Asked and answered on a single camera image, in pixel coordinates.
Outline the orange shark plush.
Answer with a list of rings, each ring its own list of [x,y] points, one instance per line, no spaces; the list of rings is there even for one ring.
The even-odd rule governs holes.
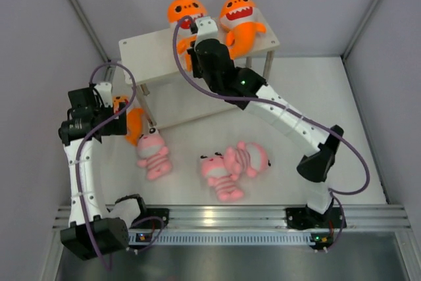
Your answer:
[[[226,0],[219,21],[226,32],[225,43],[232,60],[248,54],[257,34],[266,33],[265,24],[257,19],[257,6],[252,0]]]
[[[118,112],[121,103],[128,103],[129,97],[127,95],[116,95],[112,98],[114,111]],[[143,131],[143,116],[144,110],[141,107],[131,105],[126,111],[127,134],[126,141],[133,146],[136,146]]]
[[[190,47],[191,42],[195,41],[195,36],[190,31],[191,22],[188,19],[183,19],[183,17],[190,16],[193,20],[196,20],[207,15],[207,9],[199,0],[173,0],[168,6],[167,20],[170,28],[174,30],[177,23],[180,20],[182,21],[178,30],[176,48],[178,55],[184,58],[188,72],[191,72],[192,65],[187,49]]]

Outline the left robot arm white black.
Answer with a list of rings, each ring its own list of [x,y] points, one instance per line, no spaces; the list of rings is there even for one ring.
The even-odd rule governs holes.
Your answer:
[[[101,150],[104,136],[127,133],[124,104],[115,109],[112,86],[107,82],[68,92],[71,107],[58,130],[68,160],[71,209],[61,242],[81,260],[90,260],[125,249],[128,230],[145,226],[149,219],[138,194],[105,203],[101,185]]]

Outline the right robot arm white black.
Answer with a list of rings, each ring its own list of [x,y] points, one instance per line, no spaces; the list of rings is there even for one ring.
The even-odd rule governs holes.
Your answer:
[[[287,136],[303,152],[297,172],[305,179],[307,202],[287,210],[289,228],[305,230],[321,227],[332,215],[334,199],[326,183],[335,163],[340,126],[316,128],[297,109],[277,94],[254,70],[235,66],[228,48],[217,39],[192,43],[187,50],[194,78],[204,79],[200,92],[247,111]]]

